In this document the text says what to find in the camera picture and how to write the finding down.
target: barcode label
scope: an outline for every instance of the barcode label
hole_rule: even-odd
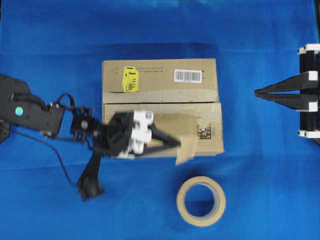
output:
[[[202,71],[175,69],[173,80],[177,83],[202,83]]]

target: cable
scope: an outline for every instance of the cable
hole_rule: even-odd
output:
[[[53,137],[53,139],[58,139],[61,141],[70,141],[70,142],[74,142],[74,139],[72,137],[66,137],[66,136],[55,136]],[[85,140],[86,144],[88,145],[88,149],[92,150],[92,147],[90,146],[90,142],[88,139]]]
[[[76,184],[70,179],[69,174],[68,174],[68,172],[67,172],[67,170],[66,170],[66,168],[65,168],[65,165],[64,165],[64,163],[63,163],[63,161],[62,161],[62,159],[61,159],[60,154],[58,153],[58,151],[57,151],[52,145],[46,143],[45,141],[39,140],[39,139],[37,139],[37,138],[35,138],[35,137],[33,137],[33,136],[30,136],[30,135],[27,135],[27,134],[24,134],[24,133],[21,133],[21,132],[17,132],[17,131],[15,131],[15,130],[11,130],[11,129],[8,129],[8,128],[2,127],[2,126],[0,126],[0,129],[3,129],[3,130],[5,130],[5,131],[9,131],[9,132],[11,132],[11,133],[13,133],[13,134],[17,134],[17,135],[23,136],[23,137],[25,137],[25,138],[31,139],[31,140],[33,140],[33,141],[35,141],[35,142],[37,142],[37,143],[43,144],[43,145],[47,146],[48,148],[50,148],[50,149],[51,149],[52,151],[54,151],[54,153],[57,155],[57,157],[58,157],[58,159],[59,159],[59,162],[60,162],[60,165],[61,165],[61,167],[62,167],[62,170],[63,170],[63,172],[64,172],[64,175],[65,175],[66,179],[68,180],[68,182],[69,182],[72,186],[74,186],[74,187],[76,186]]]
[[[63,94],[58,98],[58,100],[56,101],[56,103],[62,106],[62,104],[60,104],[60,101],[61,101],[65,96],[68,96],[68,97],[69,97],[70,107],[74,108],[74,107],[75,107],[75,99],[74,99],[74,97],[73,97],[71,94],[69,94],[69,93],[63,93]]]

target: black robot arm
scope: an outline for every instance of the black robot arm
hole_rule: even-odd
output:
[[[61,104],[63,97],[69,98],[70,106]],[[155,127],[153,112],[117,112],[108,125],[102,124],[92,117],[92,108],[76,107],[74,98],[68,93],[46,105],[31,93],[26,82],[0,74],[0,144],[11,132],[16,133],[11,125],[38,131],[46,138],[65,140],[59,137],[65,111],[71,111],[73,115],[72,140],[84,144],[90,138],[93,142],[92,147],[89,145],[92,157],[76,183],[84,201],[104,192],[98,182],[102,157],[142,156],[181,145]],[[147,147],[152,138],[161,140],[163,146]]]

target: box flap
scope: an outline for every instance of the box flap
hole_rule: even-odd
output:
[[[105,104],[104,123],[107,124],[115,112],[134,110],[153,111],[156,127],[181,140],[180,149],[168,149],[146,157],[178,155],[183,162],[186,161],[184,156],[214,156],[224,152],[220,103]],[[158,144],[153,140],[149,146]]]
[[[125,67],[138,71],[136,92],[124,92]],[[185,71],[185,76],[201,76],[201,79],[175,81],[175,70]],[[201,74],[191,75],[193,71]],[[103,104],[219,102],[214,58],[104,61],[102,77]]]

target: packing tape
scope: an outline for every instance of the packing tape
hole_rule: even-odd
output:
[[[213,194],[213,208],[204,216],[191,215],[185,204],[185,197],[187,192],[195,185],[203,185],[209,188]],[[211,178],[207,176],[196,176],[185,181],[180,187],[176,196],[176,205],[178,211],[187,223],[197,227],[207,227],[216,223],[224,214],[226,208],[226,196],[221,186]]]

